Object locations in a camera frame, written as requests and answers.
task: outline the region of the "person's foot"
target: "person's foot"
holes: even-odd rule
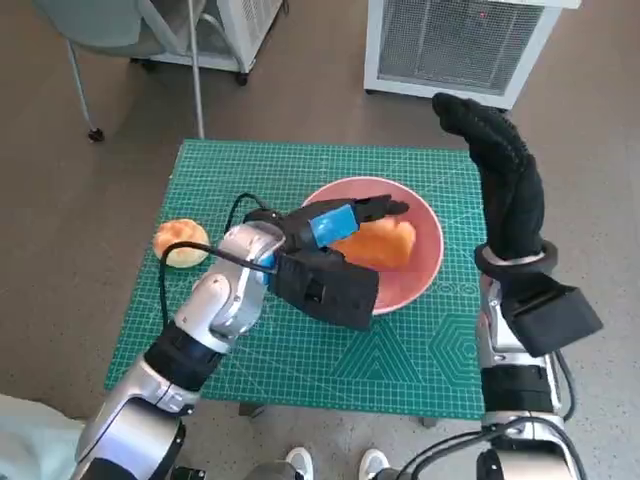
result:
[[[358,480],[371,480],[385,468],[389,468],[389,460],[385,454],[375,448],[367,450],[360,461]]]
[[[311,454],[302,447],[296,447],[289,452],[285,461],[293,465],[293,468],[304,477],[304,480],[313,480],[313,461]]]

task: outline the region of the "white cloth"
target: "white cloth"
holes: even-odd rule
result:
[[[0,395],[0,480],[68,480],[83,426],[41,403]]]

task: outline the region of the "silver robot arm segment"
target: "silver robot arm segment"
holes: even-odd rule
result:
[[[219,248],[264,263],[283,242],[273,225],[252,222],[231,229]],[[87,422],[72,480],[165,478],[185,437],[180,417],[193,412],[222,355],[256,323],[266,290],[265,274],[217,259]]]
[[[532,357],[513,334],[502,314],[500,282],[482,275],[480,289],[476,344],[485,398],[483,428],[535,416],[564,429],[554,356]],[[547,425],[525,423],[492,447],[478,458],[478,479],[580,479],[567,446]]]

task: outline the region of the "orange food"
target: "orange food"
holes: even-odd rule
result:
[[[332,248],[342,252],[350,263],[376,270],[405,266],[416,242],[416,230],[409,222],[386,217],[360,225],[360,230]]]
[[[153,252],[161,258],[165,249],[177,242],[196,242],[209,245],[209,236],[204,228],[189,218],[180,218],[163,223],[153,237]],[[189,268],[207,257],[207,252],[194,248],[178,248],[167,257],[167,265]]]

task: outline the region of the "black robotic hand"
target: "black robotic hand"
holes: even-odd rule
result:
[[[353,265],[330,245],[362,223],[409,210],[391,195],[313,202],[283,215],[259,208],[244,221],[278,227],[285,241],[276,254],[269,291],[307,315],[355,330],[367,330],[378,296],[378,273]]]
[[[498,110],[445,93],[433,97],[442,129],[463,137],[480,171],[487,239],[513,260],[542,251],[544,192],[536,160],[516,127]]]

